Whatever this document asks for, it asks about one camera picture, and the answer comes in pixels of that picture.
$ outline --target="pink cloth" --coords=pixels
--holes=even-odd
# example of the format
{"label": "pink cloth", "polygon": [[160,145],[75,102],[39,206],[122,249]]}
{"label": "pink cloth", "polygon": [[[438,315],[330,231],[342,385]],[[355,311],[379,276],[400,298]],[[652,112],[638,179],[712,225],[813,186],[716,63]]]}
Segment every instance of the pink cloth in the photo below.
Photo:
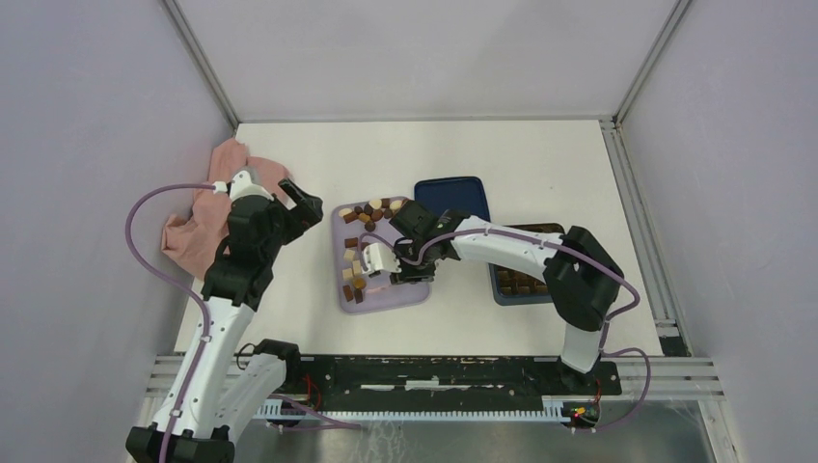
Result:
{"label": "pink cloth", "polygon": [[[250,157],[247,147],[234,138],[216,147],[210,156],[208,182],[229,181],[244,166],[254,167],[261,185],[286,204],[287,196],[279,181],[289,177],[289,171],[278,162]],[[228,214],[231,200],[227,195],[196,190],[193,194],[193,215],[185,220],[172,215],[162,231],[162,252],[181,268],[203,280],[207,268],[215,260],[216,248],[228,234]]]}

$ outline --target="chocolate piece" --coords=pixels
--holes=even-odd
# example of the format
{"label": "chocolate piece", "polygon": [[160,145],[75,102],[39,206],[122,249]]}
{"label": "chocolate piece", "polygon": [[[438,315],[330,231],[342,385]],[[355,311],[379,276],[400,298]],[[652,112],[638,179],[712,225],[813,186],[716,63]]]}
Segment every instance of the chocolate piece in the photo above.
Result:
{"label": "chocolate piece", "polygon": [[346,302],[351,301],[352,298],[354,297],[352,295],[352,288],[349,287],[349,285],[344,285],[343,286],[343,297],[344,297],[344,299],[346,299]]}

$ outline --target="tabletop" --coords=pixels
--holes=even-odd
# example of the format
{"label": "tabletop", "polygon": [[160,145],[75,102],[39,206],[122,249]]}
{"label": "tabletop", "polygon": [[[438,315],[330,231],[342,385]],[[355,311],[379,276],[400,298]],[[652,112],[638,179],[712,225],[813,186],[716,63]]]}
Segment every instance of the tabletop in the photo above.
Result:
{"label": "tabletop", "polygon": [[[596,121],[244,123],[250,154],[284,164],[293,180],[337,205],[413,196],[416,182],[479,177],[492,222],[557,222],[591,231],[642,294],[612,322],[606,350],[662,355],[614,174]],[[362,355],[558,355],[565,323],[550,304],[501,307],[488,266],[441,262],[422,304],[351,315],[341,311],[329,221],[282,249],[275,278],[242,341],[299,344],[302,352]],[[194,288],[201,287],[195,282]],[[631,301],[624,289],[612,309]],[[198,319],[188,301],[176,350]]]}

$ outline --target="white wall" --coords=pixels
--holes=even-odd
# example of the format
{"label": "white wall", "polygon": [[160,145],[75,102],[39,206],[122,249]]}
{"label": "white wall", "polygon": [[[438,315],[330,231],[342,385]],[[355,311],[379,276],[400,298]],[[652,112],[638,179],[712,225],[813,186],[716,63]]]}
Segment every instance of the white wall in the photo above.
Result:
{"label": "white wall", "polygon": [[239,118],[611,115],[674,0],[179,0]]}
{"label": "white wall", "polygon": [[[181,297],[125,248],[144,192],[205,178],[230,132],[158,2],[0,7],[0,460],[112,462]],[[161,225],[190,193],[137,217]]]}
{"label": "white wall", "polygon": [[751,462],[815,461],[818,3],[694,2],[625,121]]}

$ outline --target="blue tray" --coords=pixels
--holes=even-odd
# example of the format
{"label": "blue tray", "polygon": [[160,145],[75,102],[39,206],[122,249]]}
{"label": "blue tray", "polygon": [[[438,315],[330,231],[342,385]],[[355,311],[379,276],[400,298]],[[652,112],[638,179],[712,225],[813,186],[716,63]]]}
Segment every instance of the blue tray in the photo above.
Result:
{"label": "blue tray", "polygon": [[435,215],[457,209],[490,222],[483,182],[477,177],[448,177],[415,183],[415,201]]}

